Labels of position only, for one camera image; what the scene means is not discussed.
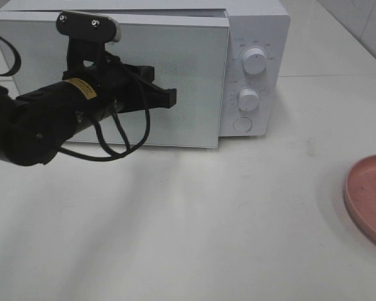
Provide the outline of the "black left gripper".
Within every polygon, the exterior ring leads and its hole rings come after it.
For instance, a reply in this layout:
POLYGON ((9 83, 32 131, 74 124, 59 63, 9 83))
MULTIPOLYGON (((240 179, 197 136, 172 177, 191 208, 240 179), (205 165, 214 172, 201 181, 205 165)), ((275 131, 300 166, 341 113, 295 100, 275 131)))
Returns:
POLYGON ((146 108, 172 108, 177 90, 153 83, 154 67, 124 64, 105 43, 68 40, 67 69, 61 79, 61 115, 65 122, 89 122, 146 108), (142 94, 146 96, 144 105, 142 94))

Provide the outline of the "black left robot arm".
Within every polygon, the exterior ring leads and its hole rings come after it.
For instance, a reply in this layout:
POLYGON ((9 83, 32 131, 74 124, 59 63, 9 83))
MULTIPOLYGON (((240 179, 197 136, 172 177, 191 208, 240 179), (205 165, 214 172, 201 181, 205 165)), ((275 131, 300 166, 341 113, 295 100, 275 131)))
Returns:
POLYGON ((144 137, 150 110, 171 108, 177 91, 154 84, 152 66, 126 65, 105 49, 105 40, 70 37, 61 81, 11 98, 0 86, 0 160, 19 166, 47 164, 58 153, 92 162, 110 162, 135 152, 119 115, 143 111, 144 137), (93 127, 105 156, 89 156, 64 143, 93 127))

